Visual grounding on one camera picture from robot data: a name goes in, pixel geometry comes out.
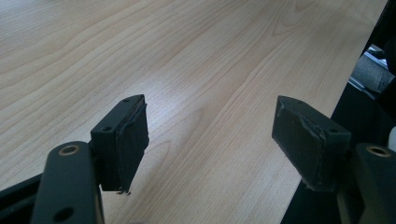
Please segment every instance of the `black plastic part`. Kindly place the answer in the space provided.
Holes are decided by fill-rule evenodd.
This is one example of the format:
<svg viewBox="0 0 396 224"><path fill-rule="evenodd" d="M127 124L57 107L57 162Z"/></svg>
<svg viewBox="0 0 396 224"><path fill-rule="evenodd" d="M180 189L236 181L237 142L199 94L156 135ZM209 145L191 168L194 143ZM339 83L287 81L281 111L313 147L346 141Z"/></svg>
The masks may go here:
<svg viewBox="0 0 396 224"><path fill-rule="evenodd" d="M41 175L0 192L0 223L29 223Z"/></svg>
<svg viewBox="0 0 396 224"><path fill-rule="evenodd" d="M334 190L349 131L302 101L278 96L272 136L309 188Z"/></svg>
<svg viewBox="0 0 396 224"><path fill-rule="evenodd" d="M396 223L396 153L358 144L351 164L365 206L360 223Z"/></svg>
<svg viewBox="0 0 396 224"><path fill-rule="evenodd" d="M104 223L102 200L87 143L70 142L49 154L32 223Z"/></svg>
<svg viewBox="0 0 396 224"><path fill-rule="evenodd" d="M149 144L144 95L119 102L92 129L91 136L102 190L128 191Z"/></svg>

